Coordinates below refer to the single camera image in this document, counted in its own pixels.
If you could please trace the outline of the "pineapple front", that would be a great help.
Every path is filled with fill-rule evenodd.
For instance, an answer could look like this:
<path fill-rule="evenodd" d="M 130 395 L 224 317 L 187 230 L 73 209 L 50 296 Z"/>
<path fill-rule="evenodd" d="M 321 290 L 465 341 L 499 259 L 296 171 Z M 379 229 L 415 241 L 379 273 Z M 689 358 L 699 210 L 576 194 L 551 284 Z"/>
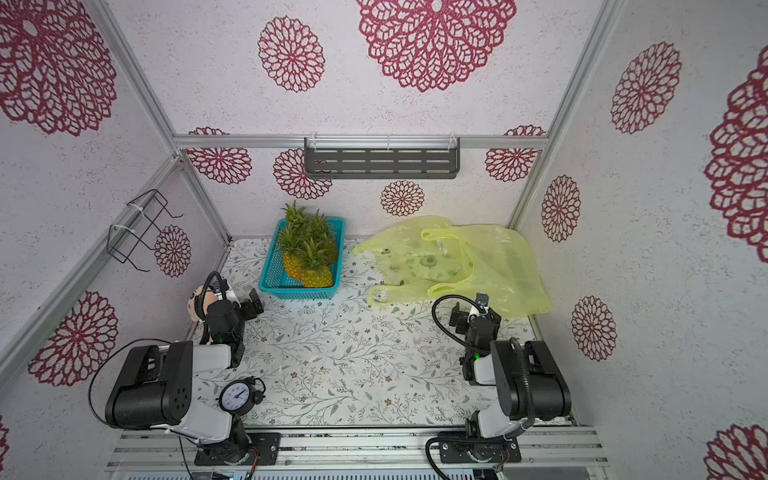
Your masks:
<path fill-rule="evenodd" d="M 305 288 L 330 288 L 333 276 L 327 263 L 327 248 L 314 239 L 304 239 L 300 250 L 300 262 L 303 271 L 302 285 Z"/>

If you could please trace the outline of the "yellow plastic bag top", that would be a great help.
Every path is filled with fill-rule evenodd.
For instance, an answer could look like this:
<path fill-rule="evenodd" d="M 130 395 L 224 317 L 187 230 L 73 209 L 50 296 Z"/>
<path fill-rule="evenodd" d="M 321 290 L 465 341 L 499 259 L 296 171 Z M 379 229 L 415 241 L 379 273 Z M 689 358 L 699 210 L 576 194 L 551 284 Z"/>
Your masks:
<path fill-rule="evenodd" d="M 402 221 L 354 247 L 356 255 L 373 256 L 384 281 L 369 291 L 369 302 L 410 303 L 464 294 L 459 283 L 470 277 L 474 263 L 452 228 L 445 217 L 421 216 Z"/>

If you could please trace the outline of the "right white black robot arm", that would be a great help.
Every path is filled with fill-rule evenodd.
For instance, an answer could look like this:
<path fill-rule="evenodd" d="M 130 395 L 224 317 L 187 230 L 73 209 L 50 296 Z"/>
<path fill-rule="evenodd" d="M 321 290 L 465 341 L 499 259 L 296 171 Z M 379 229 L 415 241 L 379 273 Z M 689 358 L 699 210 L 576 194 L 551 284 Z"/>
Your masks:
<path fill-rule="evenodd" d="M 459 360 L 464 380 L 492 387 L 497 396 L 466 420 L 468 438 L 512 439 L 538 420 L 571 414 L 569 388 L 545 342 L 500 340 L 500 315 L 480 302 L 467 311 L 454 305 L 449 326 L 465 345 Z"/>

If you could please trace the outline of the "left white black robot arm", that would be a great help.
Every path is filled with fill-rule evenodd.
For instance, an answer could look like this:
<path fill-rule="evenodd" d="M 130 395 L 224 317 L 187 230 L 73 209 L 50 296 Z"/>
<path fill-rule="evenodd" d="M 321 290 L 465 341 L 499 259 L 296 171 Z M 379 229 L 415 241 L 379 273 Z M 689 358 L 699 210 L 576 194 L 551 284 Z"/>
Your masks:
<path fill-rule="evenodd" d="M 256 455 L 243 417 L 259 405 L 266 384 L 257 377 L 227 383 L 215 407 L 194 397 L 193 376 L 236 368 L 244 354 L 245 322 L 263 312 L 256 290 L 244 302 L 232 291 L 210 302 L 191 299 L 205 314 L 210 342 L 182 341 L 167 346 L 133 347 L 106 401 L 104 421 L 123 430 L 162 430 L 191 441 L 198 465 L 238 465 Z"/>

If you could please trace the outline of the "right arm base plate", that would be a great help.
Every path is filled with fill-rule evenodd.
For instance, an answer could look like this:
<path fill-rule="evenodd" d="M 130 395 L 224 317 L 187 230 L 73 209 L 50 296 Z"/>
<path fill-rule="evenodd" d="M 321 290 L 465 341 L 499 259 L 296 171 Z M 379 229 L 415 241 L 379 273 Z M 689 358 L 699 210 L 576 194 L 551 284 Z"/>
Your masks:
<path fill-rule="evenodd" d="M 445 464 L 506 464 L 522 459 L 516 439 L 480 438 L 471 442 L 466 435 L 452 431 L 440 432 L 438 439 L 440 461 Z"/>

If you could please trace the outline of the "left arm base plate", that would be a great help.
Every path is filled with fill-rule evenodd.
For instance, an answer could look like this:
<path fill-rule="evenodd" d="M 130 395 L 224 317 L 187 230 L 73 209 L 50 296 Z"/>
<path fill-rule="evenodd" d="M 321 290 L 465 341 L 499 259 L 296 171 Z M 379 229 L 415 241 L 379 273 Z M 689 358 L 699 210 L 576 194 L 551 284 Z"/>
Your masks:
<path fill-rule="evenodd" d="M 195 466 L 273 466 L 276 464 L 280 448 L 281 434 L 273 432 L 251 432 L 245 437 L 228 439 L 215 444 L 202 445 L 198 448 Z"/>

